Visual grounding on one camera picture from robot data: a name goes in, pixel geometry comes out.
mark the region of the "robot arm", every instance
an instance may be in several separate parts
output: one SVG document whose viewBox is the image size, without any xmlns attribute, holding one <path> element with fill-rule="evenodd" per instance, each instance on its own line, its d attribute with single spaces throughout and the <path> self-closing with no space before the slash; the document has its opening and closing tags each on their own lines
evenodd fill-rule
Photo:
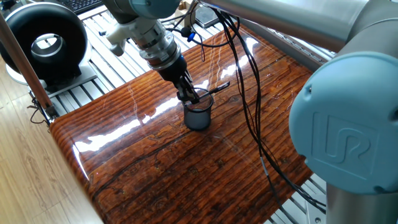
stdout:
<svg viewBox="0 0 398 224">
<path fill-rule="evenodd" d="M 171 16 L 179 0 L 126 1 L 104 0 L 105 6 L 117 20 L 104 35 L 111 42 L 110 50 L 117 56 L 124 53 L 126 39 L 131 38 L 148 61 L 166 81 L 174 84 L 179 100 L 196 103 L 199 96 L 193 89 L 192 78 L 180 47 L 171 32 L 158 20 Z"/>
</svg>

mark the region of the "metal cup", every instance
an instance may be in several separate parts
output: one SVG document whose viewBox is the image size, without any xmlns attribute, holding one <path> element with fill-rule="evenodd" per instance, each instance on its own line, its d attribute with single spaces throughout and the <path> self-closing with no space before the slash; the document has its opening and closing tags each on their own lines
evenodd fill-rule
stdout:
<svg viewBox="0 0 398 224">
<path fill-rule="evenodd" d="M 195 88 L 198 95 L 208 93 L 208 90 L 202 88 Z M 211 107 L 213 106 L 214 98 L 211 95 L 206 95 L 200 99 L 196 104 L 184 105 L 184 123 L 187 128 L 192 131 L 203 131 L 210 126 L 211 123 Z"/>
</svg>

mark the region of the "wooden table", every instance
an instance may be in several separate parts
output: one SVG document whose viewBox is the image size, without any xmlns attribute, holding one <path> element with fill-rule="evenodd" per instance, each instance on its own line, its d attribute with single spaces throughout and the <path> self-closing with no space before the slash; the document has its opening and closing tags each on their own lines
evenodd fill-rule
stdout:
<svg viewBox="0 0 398 224">
<path fill-rule="evenodd" d="M 262 137 L 301 185 L 311 175 L 292 145 L 289 109 L 311 72 L 245 27 L 261 73 Z M 206 41 L 220 44 L 224 34 Z M 255 79 L 238 47 L 247 101 Z M 264 223 L 277 204 L 249 134 L 229 46 L 184 53 L 195 84 L 231 86 L 215 95 L 211 126 L 187 129 L 176 89 L 156 72 L 55 120 L 50 130 L 105 223 Z M 281 201 L 293 190 L 267 163 Z"/>
</svg>

